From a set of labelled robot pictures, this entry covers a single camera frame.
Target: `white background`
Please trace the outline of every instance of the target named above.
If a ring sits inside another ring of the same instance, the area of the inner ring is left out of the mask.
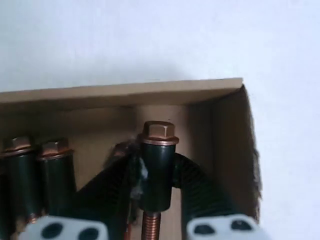
[[[1,0],[0,91],[243,77],[262,226],[320,238],[319,0]]]

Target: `bolt thread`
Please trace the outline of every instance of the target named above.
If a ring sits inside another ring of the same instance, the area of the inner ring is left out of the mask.
[[[40,217],[40,216],[32,213],[32,214],[30,214],[30,216],[27,218],[26,223],[27,223],[27,224],[35,224],[36,221],[37,221],[37,219],[38,219],[39,217]]]
[[[161,213],[143,212],[141,240],[159,240]]]

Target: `cardboard box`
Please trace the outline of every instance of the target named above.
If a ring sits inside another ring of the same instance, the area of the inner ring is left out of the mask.
[[[253,120],[240,78],[0,93],[0,136],[68,137],[80,189],[103,169],[112,146],[168,121],[176,151],[218,178],[239,210],[259,219],[261,181]],[[141,239],[141,226],[132,239]],[[160,239],[181,239],[180,191],[162,214]]]

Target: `bolt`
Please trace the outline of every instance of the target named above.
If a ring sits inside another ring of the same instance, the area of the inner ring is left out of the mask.
[[[141,240],[158,240],[160,234],[160,212],[143,212]]]
[[[143,126],[142,142],[158,146],[171,146],[179,142],[175,136],[175,125],[166,121],[146,121]]]
[[[34,140],[30,136],[17,136],[3,140],[2,157],[25,154],[35,149]]]
[[[49,140],[41,145],[41,160],[56,159],[73,153],[67,138]]]
[[[40,216],[38,216],[34,213],[31,213],[30,216],[27,218],[26,222],[27,222],[27,224],[35,224],[39,217]]]
[[[33,145],[33,139],[29,136],[17,136],[13,138],[7,138],[3,141],[3,148],[6,152],[32,148]]]

